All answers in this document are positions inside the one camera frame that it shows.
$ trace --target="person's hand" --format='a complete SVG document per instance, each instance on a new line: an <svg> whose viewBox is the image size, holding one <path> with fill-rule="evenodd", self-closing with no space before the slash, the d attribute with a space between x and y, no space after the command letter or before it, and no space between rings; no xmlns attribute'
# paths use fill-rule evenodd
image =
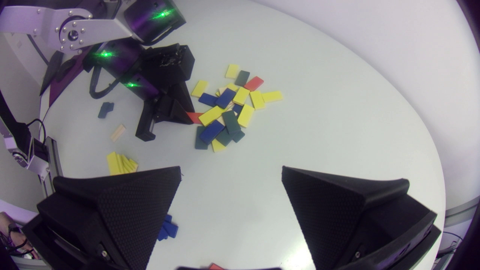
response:
<svg viewBox="0 0 480 270"><path fill-rule="evenodd" d="M25 242L25 240L27 239L27 237L25 236L25 234L23 233L18 233L18 232L11 232L10 233L10 238L12 239L12 242L13 242L13 245L14 246L18 246L18 245L21 245ZM24 249L25 251L28 251L28 250L32 250L33 247L32 245L27 241L27 243L21 247L21 249ZM35 259L40 259L40 256L35 252L35 251L32 251L32 256L33 258Z"/></svg>

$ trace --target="dark green block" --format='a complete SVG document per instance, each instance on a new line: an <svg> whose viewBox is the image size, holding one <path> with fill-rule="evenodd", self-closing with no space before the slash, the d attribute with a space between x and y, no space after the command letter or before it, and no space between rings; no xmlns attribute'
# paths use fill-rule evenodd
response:
<svg viewBox="0 0 480 270"><path fill-rule="evenodd" d="M224 129L216 137L216 140L219 141L221 144L227 146L232 141L233 136L235 136L235 134L230 134L226 129Z"/></svg>
<svg viewBox="0 0 480 270"><path fill-rule="evenodd" d="M235 135L233 136L233 141L234 142L239 142L243 137L245 136L245 133L243 133L243 131L238 131L237 133L235 133Z"/></svg>
<svg viewBox="0 0 480 270"><path fill-rule="evenodd" d="M197 136L195 137L195 149L206 150L208 149L208 144L206 144L202 139L200 139L200 134L205 130L204 126L197 126Z"/></svg>
<svg viewBox="0 0 480 270"><path fill-rule="evenodd" d="M235 116L234 111L232 110L226 111L222 113L222 117L229 134L235 134L238 131L240 131L241 128L237 121L237 117Z"/></svg>

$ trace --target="yellow block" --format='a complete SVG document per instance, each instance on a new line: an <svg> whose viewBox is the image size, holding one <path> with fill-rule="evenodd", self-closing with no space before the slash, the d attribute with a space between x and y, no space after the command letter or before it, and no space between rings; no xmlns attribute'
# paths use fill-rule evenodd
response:
<svg viewBox="0 0 480 270"><path fill-rule="evenodd" d="M250 119L252 118L253 112L255 109L248 104L243 105L243 109L241 109L240 115L237 119L238 123L242 127L248 127L248 123L250 123Z"/></svg>
<svg viewBox="0 0 480 270"><path fill-rule="evenodd" d="M225 148L227 148L225 145L221 144L219 141L217 141L216 139L214 139L212 141L212 147L213 147L213 151L215 153L217 153L218 151L222 151L224 150Z"/></svg>
<svg viewBox="0 0 480 270"><path fill-rule="evenodd" d="M282 93L280 93L280 91L263 93L262 97L264 98L265 102L272 102L272 101L278 101L283 99Z"/></svg>
<svg viewBox="0 0 480 270"><path fill-rule="evenodd" d="M237 94L233 98L233 103L238 105L245 104L245 100L247 99L249 94L250 90L240 87L240 89L237 91Z"/></svg>
<svg viewBox="0 0 480 270"><path fill-rule="evenodd" d="M265 101L260 91L250 92L250 98L252 99L252 104L255 110L260 110L265 108Z"/></svg>
<svg viewBox="0 0 480 270"><path fill-rule="evenodd" d="M239 89L239 87L234 85L233 83L227 84L227 86L225 86L225 88L228 88L228 89L233 90L235 92Z"/></svg>
<svg viewBox="0 0 480 270"><path fill-rule="evenodd" d="M128 172L134 172L135 169L133 168L133 166L130 164L130 162L128 161L127 157L125 155L121 155L121 162L123 164L123 168L126 169Z"/></svg>
<svg viewBox="0 0 480 270"><path fill-rule="evenodd" d="M225 78L232 78L235 79L237 77L237 73L239 71L239 66L235 64L228 65L227 73L225 74Z"/></svg>
<svg viewBox="0 0 480 270"><path fill-rule="evenodd" d="M130 164L133 166L133 169L134 169L134 171L136 172L137 169L138 169L138 164L137 164L135 161L133 161L132 159L129 159L128 161L129 161Z"/></svg>
<svg viewBox="0 0 480 270"><path fill-rule="evenodd" d="M125 173L125 170L123 169L123 164L121 162L121 157L119 154L117 154L117 163L119 165L119 169L120 169L120 174L124 174Z"/></svg>
<svg viewBox="0 0 480 270"><path fill-rule="evenodd" d="M220 108L219 106L215 106L208 111L206 111L204 114L200 115L198 117L198 120L202 122L204 126L209 125L211 122L216 120L220 115L222 115L223 109Z"/></svg>
<svg viewBox="0 0 480 270"><path fill-rule="evenodd" d="M110 154L108 154L107 163L108 163L108 170L110 171L110 175L121 174L119 164L117 161L117 153L111 152Z"/></svg>
<svg viewBox="0 0 480 270"><path fill-rule="evenodd" d="M200 80L192 91L192 96L199 98L207 88L208 81Z"/></svg>

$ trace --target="textured black plastic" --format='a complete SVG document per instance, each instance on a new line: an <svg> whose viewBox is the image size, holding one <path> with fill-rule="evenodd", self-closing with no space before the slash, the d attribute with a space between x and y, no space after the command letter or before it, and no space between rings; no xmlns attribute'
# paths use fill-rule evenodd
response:
<svg viewBox="0 0 480 270"><path fill-rule="evenodd" d="M56 177L57 193L97 209L132 270L144 270L181 181L180 167L94 179Z"/></svg>
<svg viewBox="0 0 480 270"><path fill-rule="evenodd" d="M371 181L285 166L282 182L317 270L335 266L364 210L408 190L406 179Z"/></svg>

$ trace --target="black cable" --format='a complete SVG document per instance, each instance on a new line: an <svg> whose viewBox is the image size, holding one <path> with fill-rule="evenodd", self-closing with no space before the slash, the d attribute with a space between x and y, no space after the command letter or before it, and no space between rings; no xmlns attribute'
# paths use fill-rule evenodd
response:
<svg viewBox="0 0 480 270"><path fill-rule="evenodd" d="M45 125L43 124L43 121L38 119L38 118L35 118L33 119L33 121L31 121L30 123L27 124L27 126L30 126L31 124L35 123L35 122L40 122L40 124L42 125L41 128L43 128L43 145L45 145L45 140L47 139L47 132L45 131Z"/></svg>
<svg viewBox="0 0 480 270"><path fill-rule="evenodd" d="M18 248L21 248L21 247L23 247L24 245L26 245L27 242L28 242L28 240L25 239L25 241L23 242L23 244L18 245L18 246L11 247L11 248L7 249L7 252L10 253L10 252L12 252L12 251L14 251L14 250L17 250Z"/></svg>
<svg viewBox="0 0 480 270"><path fill-rule="evenodd" d="M35 48L35 50L38 52L38 54L40 55L40 57L43 59L43 62L45 62L45 64L48 65L48 60L46 59L45 55L43 55L42 51L40 50L40 48L37 46L37 44L35 43L35 40L33 39L33 37L30 35L30 34L27 34L27 37L28 39L30 40L30 42L32 43L33 47Z"/></svg>
<svg viewBox="0 0 480 270"><path fill-rule="evenodd" d="M463 238L462 238L462 237L460 237L458 234L455 234L455 233L449 233L449 232L444 232L444 233L448 233L448 234L451 234L451 235L455 235L456 237L460 238L460 240L462 240L462 241L463 241Z"/></svg>
<svg viewBox="0 0 480 270"><path fill-rule="evenodd" d="M102 71L101 66L95 66L92 71L92 79L90 80L90 96L94 99L103 98L106 96L110 91L117 86L120 82L120 79L117 78L113 83L109 84L107 88L103 89L100 92L96 92L96 85L98 84L98 78L100 77L100 72Z"/></svg>

